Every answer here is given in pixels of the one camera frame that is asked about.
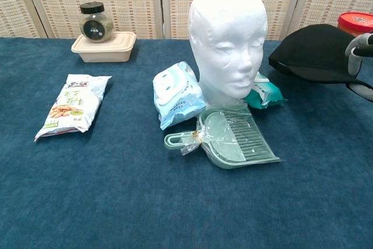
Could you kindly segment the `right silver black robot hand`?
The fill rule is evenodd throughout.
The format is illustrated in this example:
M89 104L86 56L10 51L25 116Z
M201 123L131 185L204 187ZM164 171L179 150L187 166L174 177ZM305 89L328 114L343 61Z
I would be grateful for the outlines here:
M348 72L351 76L357 76L361 69L363 57L373 57L373 32L358 35L345 49L348 57ZM346 87L360 97L373 102L373 87L365 82L355 79L347 82Z

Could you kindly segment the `black baseball cap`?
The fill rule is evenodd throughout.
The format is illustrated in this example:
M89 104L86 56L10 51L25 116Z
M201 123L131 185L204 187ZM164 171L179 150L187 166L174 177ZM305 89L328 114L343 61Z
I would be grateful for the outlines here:
M329 24L313 24L291 33L269 55L269 65L305 80L338 84L357 76L348 72L345 49L355 36Z

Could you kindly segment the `white foam mannequin head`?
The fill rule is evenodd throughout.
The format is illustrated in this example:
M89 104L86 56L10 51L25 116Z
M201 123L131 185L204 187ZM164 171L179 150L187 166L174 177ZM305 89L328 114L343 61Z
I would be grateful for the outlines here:
M247 97L268 32L262 0L193 0L188 30L207 103L234 104Z

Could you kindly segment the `red orange cylindrical canister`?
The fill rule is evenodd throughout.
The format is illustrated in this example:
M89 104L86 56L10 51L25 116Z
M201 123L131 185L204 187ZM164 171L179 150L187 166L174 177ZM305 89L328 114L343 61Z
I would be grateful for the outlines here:
M353 36L373 31L373 14L362 12L342 13L337 20L337 27Z

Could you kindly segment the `teal wet wipes pack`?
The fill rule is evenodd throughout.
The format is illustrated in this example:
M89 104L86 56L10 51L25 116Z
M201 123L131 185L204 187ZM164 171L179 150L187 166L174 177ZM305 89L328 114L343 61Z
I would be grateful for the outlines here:
M268 108L286 101L280 89L260 72L256 74L252 89L244 100L250 107L257 109Z

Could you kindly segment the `mint green bagged dustpan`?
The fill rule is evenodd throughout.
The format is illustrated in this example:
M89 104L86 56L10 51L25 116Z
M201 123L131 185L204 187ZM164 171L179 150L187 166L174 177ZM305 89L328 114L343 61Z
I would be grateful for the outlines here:
M199 114L196 130L168 134L164 145L183 155L202 147L222 169L282 161L265 141L246 104L209 107Z

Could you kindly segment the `light blue wet wipes pack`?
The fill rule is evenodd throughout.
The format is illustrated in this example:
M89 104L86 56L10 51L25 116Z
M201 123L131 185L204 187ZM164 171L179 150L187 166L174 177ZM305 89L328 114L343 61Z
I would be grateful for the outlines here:
M206 109L202 89L194 71L185 61L158 73L153 78L153 92L162 130L195 117Z

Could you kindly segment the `beige lidded food container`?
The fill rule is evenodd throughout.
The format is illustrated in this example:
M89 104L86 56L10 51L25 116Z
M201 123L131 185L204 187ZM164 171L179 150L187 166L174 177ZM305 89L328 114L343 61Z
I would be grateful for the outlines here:
M135 41L136 34L131 31L115 31L109 40L102 43L94 43L80 35L71 51L78 53L84 62L127 62Z

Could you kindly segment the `glass jar with black lid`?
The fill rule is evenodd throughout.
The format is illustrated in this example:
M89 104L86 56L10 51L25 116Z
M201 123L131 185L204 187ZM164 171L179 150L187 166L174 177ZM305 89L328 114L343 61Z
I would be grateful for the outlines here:
M102 43L112 38L114 22L111 16L106 15L102 2L86 2L79 8L82 14L79 28L88 40Z

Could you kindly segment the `white peanut snack bag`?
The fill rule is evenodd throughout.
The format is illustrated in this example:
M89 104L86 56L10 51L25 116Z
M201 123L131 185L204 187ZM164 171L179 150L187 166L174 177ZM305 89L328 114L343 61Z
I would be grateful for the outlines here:
M69 74L34 139L89 130L110 76Z

